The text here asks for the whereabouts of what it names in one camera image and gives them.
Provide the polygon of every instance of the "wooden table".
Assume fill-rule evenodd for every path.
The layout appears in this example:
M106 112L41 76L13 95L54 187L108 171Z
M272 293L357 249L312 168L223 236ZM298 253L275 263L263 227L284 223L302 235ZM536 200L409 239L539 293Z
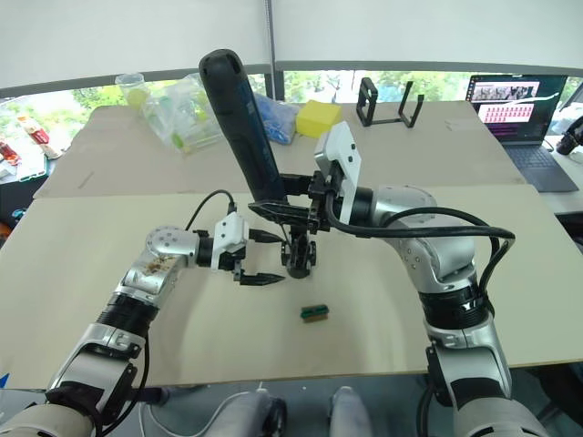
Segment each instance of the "wooden table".
M511 366L583 359L582 256L528 185L429 188L517 234L489 287ZM278 231L250 213L253 227ZM184 226L201 195L36 200L0 250L0 371L8 388L42 388L105 308L111 292L160 224ZM196 227L226 211L213 199ZM315 236L307 279L242 287L227 272L185 270L153 322L149 385L420 372L428 339L417 293L388 245L337 231ZM279 245L250 244L244 267L285 274ZM487 239L476 264L486 264ZM326 321L304 324L302 306L325 303Z

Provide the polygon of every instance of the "laptop keyboard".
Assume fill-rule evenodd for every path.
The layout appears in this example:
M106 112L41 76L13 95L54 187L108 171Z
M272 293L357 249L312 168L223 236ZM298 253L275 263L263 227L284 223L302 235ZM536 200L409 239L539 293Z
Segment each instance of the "laptop keyboard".
M518 168L556 167L558 164L543 147L505 147Z

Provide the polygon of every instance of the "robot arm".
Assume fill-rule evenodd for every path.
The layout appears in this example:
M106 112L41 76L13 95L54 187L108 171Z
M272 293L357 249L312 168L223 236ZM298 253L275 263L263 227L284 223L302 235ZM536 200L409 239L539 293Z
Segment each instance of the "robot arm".
M240 263L248 239L280 240L268 232L249 229L235 211L217 223L214 238L206 232L171 226L150 232L146 247L119 282L106 308L88 326L51 381L47 403L17 414L0 427L0 434L80 437L94 429L97 437L107 433L107 425L123 419L119 414L138 372L130 360L142 350L146 350L147 372L149 324L173 291L181 270L195 266L232 270L234 280L241 285L283 279L264 273L244 274Z
M339 221L344 224L358 221L359 226L383 228L390 223L391 229L461 225L457 218L448 216L402 214L413 208L437 206L435 199L421 189L356 188L353 175L358 175L358 170L353 167L360 163L360 157L346 125L337 125L330 135L322 137L315 156L323 177L336 186L337 202L342 202L336 209L341 211ZM341 171L334 171L332 166ZM339 175L342 183L334 184ZM345 203L350 206L348 213ZM404 217L391 219L396 214ZM384 241L397 251L418 291L431 341L426 350L430 378L437 400L454 408L455 435L546 437L535 416L511 399L510 372L490 303L486 292L478 287L474 239L451 236Z

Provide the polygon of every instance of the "red object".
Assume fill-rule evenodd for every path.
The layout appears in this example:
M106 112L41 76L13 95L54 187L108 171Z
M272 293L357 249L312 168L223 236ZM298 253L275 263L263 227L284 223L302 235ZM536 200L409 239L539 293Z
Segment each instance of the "red object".
M48 144L48 134L44 129L38 129L32 134L28 134L37 144Z
M8 164L17 166L18 163L20 162L20 156L18 156L18 154L10 146L8 146L4 141L1 140L0 140L0 154L2 154L2 157L6 160Z

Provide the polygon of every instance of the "beige board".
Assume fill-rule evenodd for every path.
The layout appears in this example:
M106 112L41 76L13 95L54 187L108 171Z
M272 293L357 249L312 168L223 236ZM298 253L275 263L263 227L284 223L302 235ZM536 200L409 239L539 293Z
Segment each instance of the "beige board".
M517 234L490 292L511 366L583 359L582 256L530 186L431 188L439 204ZM201 195L36 200L0 250L0 361L8 388L42 388L161 224L183 226ZM246 208L252 227L278 232ZM196 227L226 210L213 199ZM148 385L418 372L428 340L416 291L381 240L321 232L308 279L242 287L227 272L185 270L150 332ZM285 274L277 244L250 244L249 273ZM477 243L481 272L487 239ZM305 324L301 307L328 320Z
M396 111L396 104L379 104L375 118L397 117ZM403 123L363 127L353 104L343 105L343 118L363 158L361 185L524 183L467 102L427 102L412 129ZM289 146L272 143L280 171L311 175L316 142L296 134ZM163 146L131 108L100 107L36 198L206 193L218 186L247 190L224 139L182 156Z

